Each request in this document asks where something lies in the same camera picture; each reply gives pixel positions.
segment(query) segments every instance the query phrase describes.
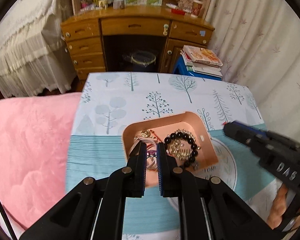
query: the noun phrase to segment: teal stripe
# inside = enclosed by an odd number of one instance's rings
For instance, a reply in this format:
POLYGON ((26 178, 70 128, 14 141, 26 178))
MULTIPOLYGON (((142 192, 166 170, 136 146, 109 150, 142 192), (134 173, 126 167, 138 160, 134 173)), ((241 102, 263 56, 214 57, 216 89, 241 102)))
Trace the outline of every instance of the teal stripe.
MULTIPOLYGON (((264 125, 255 126, 264 129, 264 125)), ((231 150, 238 168, 235 192, 247 200, 266 187, 274 177, 262 170, 250 150, 227 138, 222 130, 210 131, 231 150)), ((113 171, 126 166, 121 136, 72 135, 66 167, 66 192, 83 178, 108 177, 113 171)), ((145 190, 143 198, 127 198, 123 232, 145 234, 179 228, 179 216, 159 188, 145 190)))

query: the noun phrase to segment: white and blue tablecloth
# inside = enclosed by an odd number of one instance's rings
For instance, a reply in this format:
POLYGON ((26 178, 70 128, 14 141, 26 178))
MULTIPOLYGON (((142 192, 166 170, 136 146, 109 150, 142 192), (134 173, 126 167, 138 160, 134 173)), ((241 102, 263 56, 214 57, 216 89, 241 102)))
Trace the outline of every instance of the white and blue tablecloth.
MULTIPOLYGON (((126 165, 122 131, 131 123, 192 111, 208 132, 219 163, 196 176, 220 177, 264 220, 276 194, 276 180, 258 166, 250 150, 223 134, 223 123, 238 120, 258 129, 264 121, 247 87, 173 74, 90 73, 74 119, 66 167, 66 192, 83 178, 101 179, 126 165)), ((126 201, 123 238, 178 239, 175 199, 158 187, 126 201)))

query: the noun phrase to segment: floral curtain pattern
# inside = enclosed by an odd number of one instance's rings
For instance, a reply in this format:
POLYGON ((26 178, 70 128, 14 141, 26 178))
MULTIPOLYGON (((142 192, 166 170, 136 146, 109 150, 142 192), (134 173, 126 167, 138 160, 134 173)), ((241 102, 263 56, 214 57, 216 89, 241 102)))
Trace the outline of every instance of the floral curtain pattern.
POLYGON ((300 20, 285 0, 211 0, 208 48, 249 87, 268 129, 300 141, 300 20))

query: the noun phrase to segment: pink blanket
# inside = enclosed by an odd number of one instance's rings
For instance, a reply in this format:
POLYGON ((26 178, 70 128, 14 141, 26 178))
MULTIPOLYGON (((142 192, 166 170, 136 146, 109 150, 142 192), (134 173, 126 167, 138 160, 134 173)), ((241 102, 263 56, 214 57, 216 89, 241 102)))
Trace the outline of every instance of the pink blanket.
POLYGON ((80 96, 0 100, 0 200, 25 228, 65 194, 67 149, 80 96))

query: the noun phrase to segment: black bead bracelet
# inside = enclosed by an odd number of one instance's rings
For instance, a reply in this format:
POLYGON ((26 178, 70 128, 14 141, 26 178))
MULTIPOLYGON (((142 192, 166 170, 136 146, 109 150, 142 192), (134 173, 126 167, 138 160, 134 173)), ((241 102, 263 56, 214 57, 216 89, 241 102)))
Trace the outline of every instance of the black bead bracelet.
POLYGON ((164 139, 164 148, 167 150, 168 144, 170 144, 172 142, 172 140, 175 140, 175 139, 183 139, 191 145, 191 150, 192 150, 191 155, 183 164, 183 166, 185 168, 187 168, 191 165, 191 163, 195 162, 195 157, 198 155, 198 151, 197 151, 198 146, 194 143, 194 139, 191 138, 187 133, 178 132, 177 134, 172 133, 172 134, 170 134, 170 137, 167 136, 164 139))

